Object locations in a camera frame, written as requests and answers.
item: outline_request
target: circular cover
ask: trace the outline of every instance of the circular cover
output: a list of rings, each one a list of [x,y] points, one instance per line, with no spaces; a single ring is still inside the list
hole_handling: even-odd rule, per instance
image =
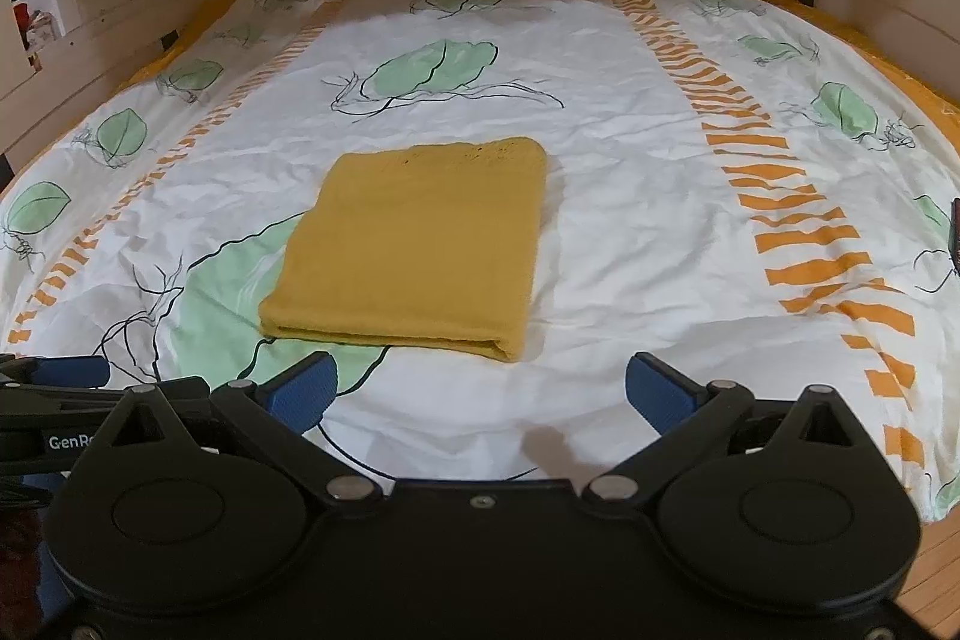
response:
[[[754,608],[832,613],[889,596],[919,544],[909,499],[837,446],[787,450],[708,461],[672,483],[658,521],[673,554]]]
[[[53,560],[88,600],[139,615],[209,608],[243,596],[296,548],[306,508],[279,472],[196,449],[138,450],[114,449],[75,474],[47,516]]]

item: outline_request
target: patterned bedding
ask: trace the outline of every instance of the patterned bedding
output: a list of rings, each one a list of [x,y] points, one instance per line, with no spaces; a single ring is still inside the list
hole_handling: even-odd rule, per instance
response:
[[[529,136],[522,360],[322,345],[307,437],[385,485],[582,485],[656,437],[624,380],[649,350],[764,397],[833,384],[933,520],[960,499],[953,112],[757,0],[238,0],[8,189],[5,350],[266,381],[318,348],[256,311],[339,155]]]

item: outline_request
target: blue gripper pad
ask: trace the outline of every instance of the blue gripper pad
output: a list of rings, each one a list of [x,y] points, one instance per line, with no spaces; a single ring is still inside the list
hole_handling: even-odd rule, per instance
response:
[[[337,362],[317,351],[256,389],[256,401],[297,434],[320,423],[337,397]]]
[[[37,359],[30,382],[61,389],[102,389],[110,380],[110,365],[103,356],[70,356]]]
[[[627,401],[660,434],[682,424],[709,398],[704,386],[649,353],[637,353],[627,364],[626,386]]]

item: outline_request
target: bed sheet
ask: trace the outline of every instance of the bed sheet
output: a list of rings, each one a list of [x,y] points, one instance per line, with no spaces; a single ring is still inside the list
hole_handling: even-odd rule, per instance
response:
[[[520,135],[549,157],[522,360],[320,345],[307,437],[385,485],[581,486],[656,437],[624,380],[648,350],[763,397],[833,384],[925,520],[960,499],[957,152],[757,0],[239,0],[8,191],[5,349],[266,381],[318,349],[256,308],[338,156]]]

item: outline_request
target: towel fold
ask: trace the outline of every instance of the towel fold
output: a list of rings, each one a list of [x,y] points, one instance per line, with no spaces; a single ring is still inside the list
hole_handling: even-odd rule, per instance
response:
[[[347,153],[287,244],[261,330],[523,352],[546,154],[534,140]]]

